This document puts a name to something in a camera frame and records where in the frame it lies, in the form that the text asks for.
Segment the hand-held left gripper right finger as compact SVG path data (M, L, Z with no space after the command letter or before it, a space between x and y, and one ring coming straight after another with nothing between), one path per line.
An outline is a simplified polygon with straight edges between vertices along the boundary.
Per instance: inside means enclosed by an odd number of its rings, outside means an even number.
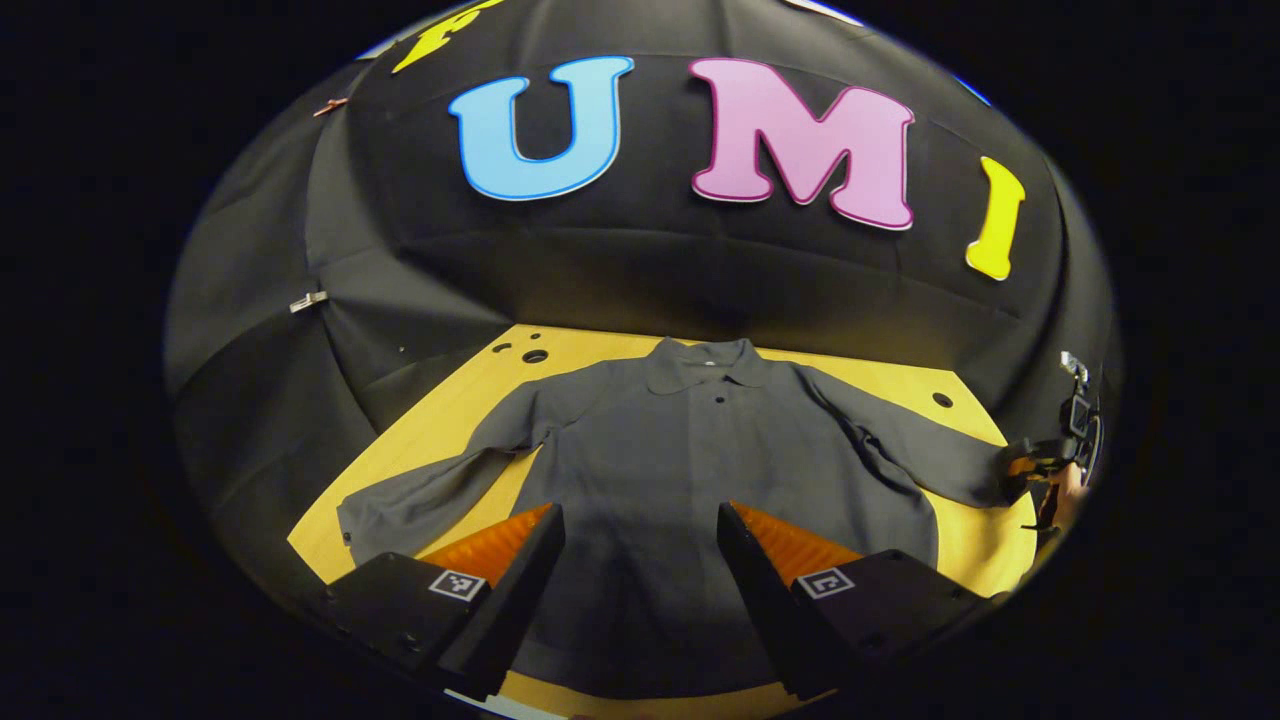
M886 680L996 607L901 550L858 553L735 501L719 505L716 538L774 674L799 700Z

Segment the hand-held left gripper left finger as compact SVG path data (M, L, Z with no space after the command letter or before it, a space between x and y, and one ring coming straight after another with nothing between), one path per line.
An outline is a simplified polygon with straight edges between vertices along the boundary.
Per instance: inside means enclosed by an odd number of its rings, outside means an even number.
M323 629L415 685L497 696L564 547L544 503L421 559L385 552L323 589Z

